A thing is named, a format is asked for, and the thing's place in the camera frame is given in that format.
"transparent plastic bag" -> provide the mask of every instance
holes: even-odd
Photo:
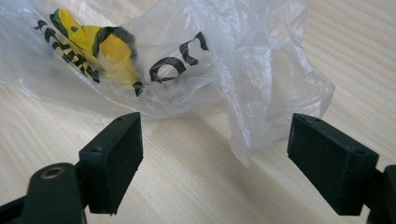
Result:
[[[132,34],[137,79],[115,78],[117,72],[102,71],[111,66],[92,63],[97,83],[62,55],[53,57],[53,42],[31,23],[45,21],[63,39],[50,18],[59,8],[81,25],[67,29],[122,27]],[[288,135],[292,113],[320,117],[334,90],[300,46],[306,0],[33,0],[4,1],[0,10],[0,82],[99,113],[138,110],[154,118],[225,101],[231,149],[245,165],[251,150]]]

